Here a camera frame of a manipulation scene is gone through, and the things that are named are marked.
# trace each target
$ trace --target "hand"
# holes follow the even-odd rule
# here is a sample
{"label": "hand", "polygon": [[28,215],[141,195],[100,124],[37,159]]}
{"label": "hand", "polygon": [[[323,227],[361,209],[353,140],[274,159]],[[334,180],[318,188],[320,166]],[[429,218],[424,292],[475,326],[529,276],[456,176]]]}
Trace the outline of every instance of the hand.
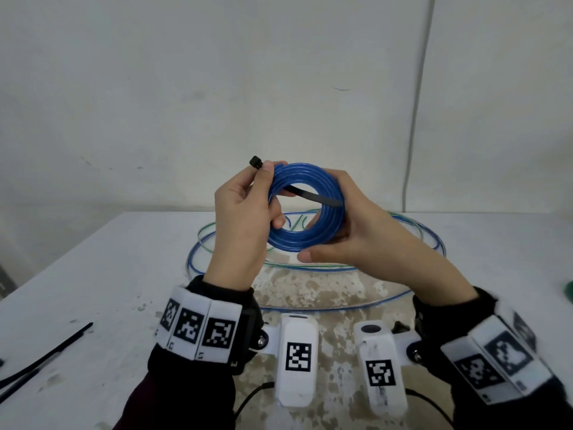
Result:
{"label": "hand", "polygon": [[[326,169],[340,184],[346,216],[335,238],[298,254],[301,262],[339,262],[411,288],[431,305],[467,302],[476,290],[442,255],[370,201],[348,173]],[[311,220],[311,226],[318,214]]]}
{"label": "hand", "polygon": [[215,192],[217,234],[205,282],[245,291],[261,271],[267,256],[270,224],[279,229],[286,222],[276,196],[268,201],[274,165],[279,163],[286,164],[265,161],[258,171],[248,166]]}

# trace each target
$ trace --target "white wall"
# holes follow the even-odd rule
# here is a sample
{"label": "white wall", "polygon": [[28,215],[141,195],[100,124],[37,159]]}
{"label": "white wall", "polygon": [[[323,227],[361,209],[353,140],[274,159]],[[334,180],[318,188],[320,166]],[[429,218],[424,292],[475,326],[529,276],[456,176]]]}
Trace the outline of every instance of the white wall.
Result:
{"label": "white wall", "polygon": [[211,208],[254,154],[345,168],[399,209],[427,4],[0,0],[8,271],[121,209]]}
{"label": "white wall", "polygon": [[573,0],[437,0],[408,211],[573,211]]}

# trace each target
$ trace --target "blue tubing coil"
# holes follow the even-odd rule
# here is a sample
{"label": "blue tubing coil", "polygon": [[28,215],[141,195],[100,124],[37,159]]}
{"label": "blue tubing coil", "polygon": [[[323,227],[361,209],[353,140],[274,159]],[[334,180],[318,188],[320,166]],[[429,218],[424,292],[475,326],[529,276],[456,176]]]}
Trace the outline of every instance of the blue tubing coil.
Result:
{"label": "blue tubing coil", "polygon": [[[269,202],[273,196],[291,184],[307,184],[319,195],[344,202],[338,182],[322,168],[308,163],[278,164],[269,190]],[[285,252],[300,252],[316,244],[324,244],[334,238],[344,219],[344,206],[333,208],[323,205],[316,224],[305,231],[270,228],[269,244]]]}

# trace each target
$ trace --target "person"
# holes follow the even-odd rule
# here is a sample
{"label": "person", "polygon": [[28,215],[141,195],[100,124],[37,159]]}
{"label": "person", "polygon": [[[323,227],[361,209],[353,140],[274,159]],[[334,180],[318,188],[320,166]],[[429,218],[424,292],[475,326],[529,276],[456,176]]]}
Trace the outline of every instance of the person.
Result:
{"label": "person", "polygon": [[[204,277],[194,278],[190,291],[243,305],[253,300],[251,285],[265,261],[270,227],[285,224],[278,199],[268,202],[277,163],[267,161],[258,171],[247,167],[215,192],[217,242]],[[417,330],[428,338],[423,341],[423,364],[451,384],[455,427],[546,428],[555,422],[571,428],[573,411],[556,377],[520,400],[488,406],[457,376],[439,347],[465,336],[493,314],[495,299],[473,287],[452,263],[370,201],[348,173],[327,172],[344,195],[344,223],[333,241],[303,250],[298,260],[349,264],[414,291]],[[156,345],[148,373],[129,397],[115,429],[165,428],[172,426],[169,423],[177,423],[177,428],[233,428],[234,401],[228,367],[188,361]]]}

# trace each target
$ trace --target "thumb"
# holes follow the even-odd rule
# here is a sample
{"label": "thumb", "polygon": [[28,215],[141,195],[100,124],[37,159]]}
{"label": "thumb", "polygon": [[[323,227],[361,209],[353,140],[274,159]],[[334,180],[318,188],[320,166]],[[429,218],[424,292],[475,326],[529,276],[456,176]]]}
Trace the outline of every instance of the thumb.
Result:
{"label": "thumb", "polygon": [[265,202],[268,201],[269,188],[273,183],[273,176],[275,175],[275,166],[273,162],[267,160],[262,164],[262,167],[257,171],[254,177],[253,186],[247,196],[249,198],[264,198]]}
{"label": "thumb", "polygon": [[301,251],[296,257],[300,262],[337,262],[346,264],[343,243],[319,244]]}

